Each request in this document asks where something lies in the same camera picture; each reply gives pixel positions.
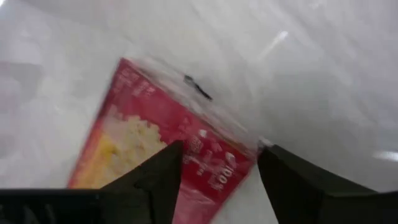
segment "white surface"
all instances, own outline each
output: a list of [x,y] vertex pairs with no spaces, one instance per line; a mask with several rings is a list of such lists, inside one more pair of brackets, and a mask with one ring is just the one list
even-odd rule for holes
[[[0,186],[65,184],[118,58],[139,46],[192,75],[254,136],[375,190],[397,190],[398,164],[380,156],[398,146],[396,6],[6,0]],[[243,204],[254,198],[248,192]]]

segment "black plastic part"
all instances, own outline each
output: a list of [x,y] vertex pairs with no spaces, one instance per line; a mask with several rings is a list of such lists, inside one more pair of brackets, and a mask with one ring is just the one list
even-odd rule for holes
[[184,82],[188,85],[190,85],[191,87],[193,87],[194,89],[196,89],[196,91],[198,91],[202,96],[204,96],[207,100],[212,101],[213,98],[207,94],[207,92],[205,92],[200,85],[198,85],[194,79],[189,76],[189,75],[184,75]]
[[398,192],[379,194],[279,146],[264,149],[258,166],[280,224],[398,223]]
[[173,142],[99,190],[0,190],[0,224],[170,224],[182,146]]

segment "popcorn box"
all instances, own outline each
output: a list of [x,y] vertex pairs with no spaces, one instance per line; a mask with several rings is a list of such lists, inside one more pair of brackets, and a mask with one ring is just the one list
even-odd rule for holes
[[207,224],[254,164],[122,58],[68,183],[98,189],[184,141],[174,224]]

